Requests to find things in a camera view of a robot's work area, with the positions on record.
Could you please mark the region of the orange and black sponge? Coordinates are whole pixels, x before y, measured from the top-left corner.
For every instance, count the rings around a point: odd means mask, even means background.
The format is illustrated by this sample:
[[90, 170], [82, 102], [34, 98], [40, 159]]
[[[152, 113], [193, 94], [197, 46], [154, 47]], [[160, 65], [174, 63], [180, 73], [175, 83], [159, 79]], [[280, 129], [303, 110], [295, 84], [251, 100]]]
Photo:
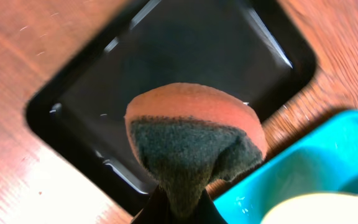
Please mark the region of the orange and black sponge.
[[166, 191], [179, 223], [194, 223], [208, 184], [232, 181], [267, 154], [255, 111], [200, 84], [172, 83], [135, 97], [125, 124], [135, 158]]

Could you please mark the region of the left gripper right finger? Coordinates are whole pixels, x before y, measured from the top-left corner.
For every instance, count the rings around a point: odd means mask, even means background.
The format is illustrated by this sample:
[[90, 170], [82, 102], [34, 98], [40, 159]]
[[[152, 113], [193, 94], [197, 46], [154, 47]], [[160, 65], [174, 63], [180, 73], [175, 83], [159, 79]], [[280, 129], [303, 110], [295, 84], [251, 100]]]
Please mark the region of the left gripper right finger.
[[197, 207], [194, 211], [196, 224], [227, 224], [220, 215], [206, 190], [202, 191]]

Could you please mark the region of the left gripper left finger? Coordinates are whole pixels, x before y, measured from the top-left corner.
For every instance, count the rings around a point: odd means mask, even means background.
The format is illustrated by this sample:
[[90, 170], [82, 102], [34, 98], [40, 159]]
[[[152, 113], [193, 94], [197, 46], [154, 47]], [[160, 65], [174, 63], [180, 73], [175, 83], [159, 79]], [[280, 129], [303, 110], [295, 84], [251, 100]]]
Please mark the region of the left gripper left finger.
[[170, 208], [166, 191], [157, 186], [145, 207], [131, 220], [131, 224], [178, 224]]

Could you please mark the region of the yellow green plate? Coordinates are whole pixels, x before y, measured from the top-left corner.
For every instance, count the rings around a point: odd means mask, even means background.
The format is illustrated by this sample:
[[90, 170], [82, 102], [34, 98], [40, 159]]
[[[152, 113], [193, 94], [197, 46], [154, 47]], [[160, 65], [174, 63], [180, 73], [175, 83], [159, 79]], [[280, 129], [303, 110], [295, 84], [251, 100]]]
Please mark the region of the yellow green plate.
[[269, 210], [262, 224], [358, 224], [358, 195], [306, 194], [288, 199]]

